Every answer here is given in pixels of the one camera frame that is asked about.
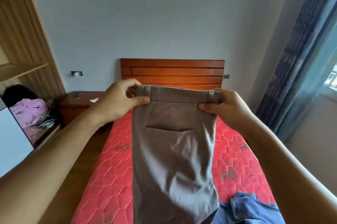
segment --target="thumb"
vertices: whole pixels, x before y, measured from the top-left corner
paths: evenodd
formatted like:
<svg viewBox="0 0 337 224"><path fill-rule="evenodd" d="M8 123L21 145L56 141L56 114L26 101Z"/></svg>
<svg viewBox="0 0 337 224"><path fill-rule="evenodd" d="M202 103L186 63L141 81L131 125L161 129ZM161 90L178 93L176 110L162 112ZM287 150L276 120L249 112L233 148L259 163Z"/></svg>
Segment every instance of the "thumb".
<svg viewBox="0 0 337 224"><path fill-rule="evenodd" d="M150 101L149 97L147 96L136 96L130 100L132 101L132 107L140 106Z"/></svg>
<svg viewBox="0 0 337 224"><path fill-rule="evenodd" d="M199 109L204 112L218 114L219 105L214 103L201 103L199 104Z"/></svg>

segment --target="bed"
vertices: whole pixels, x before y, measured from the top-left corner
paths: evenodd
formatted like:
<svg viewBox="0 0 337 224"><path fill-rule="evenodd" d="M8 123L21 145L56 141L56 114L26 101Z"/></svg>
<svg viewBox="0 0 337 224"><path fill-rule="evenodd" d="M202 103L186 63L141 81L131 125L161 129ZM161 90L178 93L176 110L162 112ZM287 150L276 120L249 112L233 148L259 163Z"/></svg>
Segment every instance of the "bed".
<svg viewBox="0 0 337 224"><path fill-rule="evenodd" d="M223 68L223 60L121 59L123 79L194 90L221 87ZM131 117L115 121L71 224L133 223ZM254 154L219 118L212 174L220 201L240 190L275 202Z"/></svg>

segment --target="wooden floor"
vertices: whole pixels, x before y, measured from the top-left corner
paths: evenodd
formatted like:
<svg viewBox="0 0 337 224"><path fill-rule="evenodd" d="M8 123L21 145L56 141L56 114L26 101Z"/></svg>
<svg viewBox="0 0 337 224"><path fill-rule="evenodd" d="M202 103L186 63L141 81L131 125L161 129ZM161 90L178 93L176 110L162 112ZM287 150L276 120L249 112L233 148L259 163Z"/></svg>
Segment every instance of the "wooden floor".
<svg viewBox="0 0 337 224"><path fill-rule="evenodd" d="M91 137L38 224L71 222L111 128L107 124Z"/></svg>

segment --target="blue curtain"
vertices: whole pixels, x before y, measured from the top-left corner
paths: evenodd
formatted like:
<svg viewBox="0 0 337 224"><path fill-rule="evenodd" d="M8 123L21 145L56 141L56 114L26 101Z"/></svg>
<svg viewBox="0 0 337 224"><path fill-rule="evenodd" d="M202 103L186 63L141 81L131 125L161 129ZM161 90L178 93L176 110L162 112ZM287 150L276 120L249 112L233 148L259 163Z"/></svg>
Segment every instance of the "blue curtain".
<svg viewBox="0 0 337 224"><path fill-rule="evenodd" d="M286 141L335 63L337 0L305 0L256 115Z"/></svg>

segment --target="red mattress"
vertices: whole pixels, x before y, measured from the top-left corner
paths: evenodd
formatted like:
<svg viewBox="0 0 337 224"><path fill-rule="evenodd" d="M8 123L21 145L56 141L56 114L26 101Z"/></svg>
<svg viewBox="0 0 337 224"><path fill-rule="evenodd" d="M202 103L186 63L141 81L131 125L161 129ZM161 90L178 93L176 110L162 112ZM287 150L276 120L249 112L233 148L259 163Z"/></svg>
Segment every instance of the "red mattress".
<svg viewBox="0 0 337 224"><path fill-rule="evenodd" d="M128 112L114 123L71 224L133 223L131 116ZM241 190L275 202L254 154L219 118L212 174L220 201Z"/></svg>

